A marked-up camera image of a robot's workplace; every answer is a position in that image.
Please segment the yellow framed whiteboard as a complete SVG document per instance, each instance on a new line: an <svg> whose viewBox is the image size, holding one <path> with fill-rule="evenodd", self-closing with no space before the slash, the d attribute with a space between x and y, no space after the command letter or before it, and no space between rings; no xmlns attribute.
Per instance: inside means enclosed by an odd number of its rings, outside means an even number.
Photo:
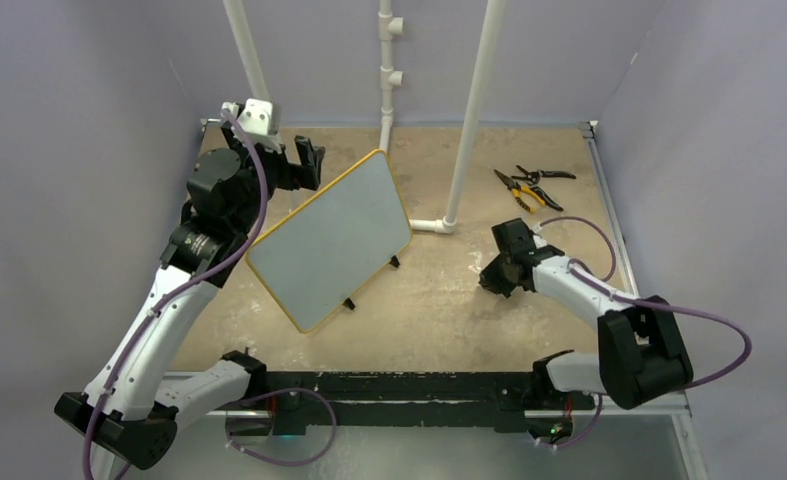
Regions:
<svg viewBox="0 0 787 480"><path fill-rule="evenodd" d="M258 238L246 263L294 328L308 334L412 239L388 156L375 149Z"/></svg>

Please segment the black metal whiteboard stand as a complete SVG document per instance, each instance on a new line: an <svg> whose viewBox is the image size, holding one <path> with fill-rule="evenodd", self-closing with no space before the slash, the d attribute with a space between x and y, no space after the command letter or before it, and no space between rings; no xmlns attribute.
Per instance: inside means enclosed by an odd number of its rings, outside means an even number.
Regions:
<svg viewBox="0 0 787 480"><path fill-rule="evenodd" d="M358 287L358 288L357 288L357 289L356 289L356 290L353 292L353 294L357 294L357 293L360 293L360 292L362 292L363 290L365 290L365 289L366 289L366 287L367 287L369 284L371 284L371 283L372 283L372 282L375 280L375 278L376 278L376 277L377 277L377 276L378 276L378 275L379 275L379 274L380 274L382 271L385 271L385 270L387 270L387 269L399 270L399 269L400 269L400 267L401 267L401 261L400 261L400 258L399 258L399 256L398 256L398 255L393 255L393 256L391 256L391 257L390 257L390 259L388 260L387 264L386 264L385 266L381 267L381 268L380 268L379 270L377 270L375 273L373 273L373 274L372 274L372 275L371 275L371 276L370 276L370 277L369 277L369 278L368 278L366 281L364 281L364 282L363 282L363 283L362 283L362 284L361 284L361 285L360 285L360 286L359 286L359 287ZM356 306L356 303L354 302L354 300L353 300L353 298L352 298L351 296L347 296L347 297L346 297L346 298L343 300L343 302L341 303L341 305L342 305L344 308L346 308L347 310L349 310L349 311L354 311L354 310L357 308L357 306Z"/></svg>

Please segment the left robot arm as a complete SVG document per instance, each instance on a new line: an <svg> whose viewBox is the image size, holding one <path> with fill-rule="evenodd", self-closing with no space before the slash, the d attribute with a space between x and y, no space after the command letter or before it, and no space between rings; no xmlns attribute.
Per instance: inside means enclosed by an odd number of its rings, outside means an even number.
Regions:
<svg viewBox="0 0 787 480"><path fill-rule="evenodd" d="M55 414L84 437L89 479L100 477L102 458L149 469L208 412L235 402L253 409L271 394L265 364L240 351L173 387L162 385L190 328L258 236L274 192L321 184L326 151L309 138L295 137L299 160L291 163L283 145L243 142L228 125L220 132L224 146L195 162L179 224L130 329L100 373L55 405Z"/></svg>

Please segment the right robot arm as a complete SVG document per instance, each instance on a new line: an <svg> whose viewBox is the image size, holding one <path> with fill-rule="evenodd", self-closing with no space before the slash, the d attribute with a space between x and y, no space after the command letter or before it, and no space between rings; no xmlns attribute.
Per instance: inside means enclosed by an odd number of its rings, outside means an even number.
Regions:
<svg viewBox="0 0 787 480"><path fill-rule="evenodd" d="M480 273L486 291L546 296L595 331L593 354L566 350L532 365L529 391L545 407L570 392L602 394L630 410L687 387L694 369L670 304L630 295L586 272L521 219L491 229L498 254Z"/></svg>

